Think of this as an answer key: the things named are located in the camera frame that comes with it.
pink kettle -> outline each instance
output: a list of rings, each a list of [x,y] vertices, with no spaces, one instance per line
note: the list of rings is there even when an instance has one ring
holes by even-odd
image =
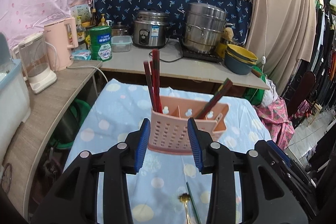
[[[78,47],[76,19],[65,18],[44,26],[45,41],[53,45],[48,47],[48,59],[52,70],[60,71],[71,66],[74,62],[71,58],[71,49]]]

white plastic bin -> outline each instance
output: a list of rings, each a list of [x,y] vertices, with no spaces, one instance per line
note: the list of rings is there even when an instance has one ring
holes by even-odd
[[[13,63],[2,65],[1,71],[9,73],[0,80],[0,165],[15,131],[30,114],[29,93],[22,75],[21,60],[15,59]]]
[[[111,38],[112,52],[128,52],[131,49],[132,38],[129,35]]]

gold spoon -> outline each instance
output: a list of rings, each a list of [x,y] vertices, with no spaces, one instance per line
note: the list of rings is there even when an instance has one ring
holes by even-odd
[[[185,214],[187,216],[187,224],[191,224],[189,213],[188,213],[188,206],[187,206],[188,201],[190,201],[190,195],[184,193],[184,194],[180,195],[178,197],[178,199],[180,200],[180,202],[182,202],[184,204]]]

wooden countertop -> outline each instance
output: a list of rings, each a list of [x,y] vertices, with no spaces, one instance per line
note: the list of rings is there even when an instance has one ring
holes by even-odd
[[[100,67],[100,61],[74,61],[78,66]],[[95,69],[65,69],[56,72],[57,81],[34,95],[30,92],[31,113],[16,130],[3,165],[12,164],[12,182],[8,197],[18,212],[28,219],[28,201],[33,177],[56,125]]]
[[[103,62],[101,70],[144,74],[143,62],[152,59],[149,56],[151,51],[132,45],[129,52],[114,52],[111,60]],[[166,47],[160,49],[160,58],[169,61],[175,60],[181,56],[180,51],[180,46],[177,43],[169,43]],[[229,78],[235,86],[269,90],[268,86],[253,73],[237,75],[221,64],[187,58],[172,63],[161,61],[160,75],[212,83],[223,83],[226,78]]]

light blue tablecloth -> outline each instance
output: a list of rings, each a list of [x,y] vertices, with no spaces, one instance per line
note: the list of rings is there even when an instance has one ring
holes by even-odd
[[[160,89],[160,95],[209,101],[212,95]],[[225,123],[227,131],[219,142],[229,149],[246,153],[258,140],[270,140],[255,110],[245,99],[223,97],[230,107]],[[151,102],[146,86],[128,85],[111,80],[98,97],[77,135],[66,167],[83,151],[92,154],[107,151],[125,140],[129,132],[139,130],[144,118],[151,117]],[[102,182],[98,186],[98,222],[103,223]],[[236,221],[241,222],[241,188],[236,179]],[[134,223],[184,224],[184,206],[177,197],[187,192],[189,182],[202,223],[205,223],[211,191],[211,175],[201,175],[192,156],[166,155],[147,150],[137,175],[127,175],[128,194]]]

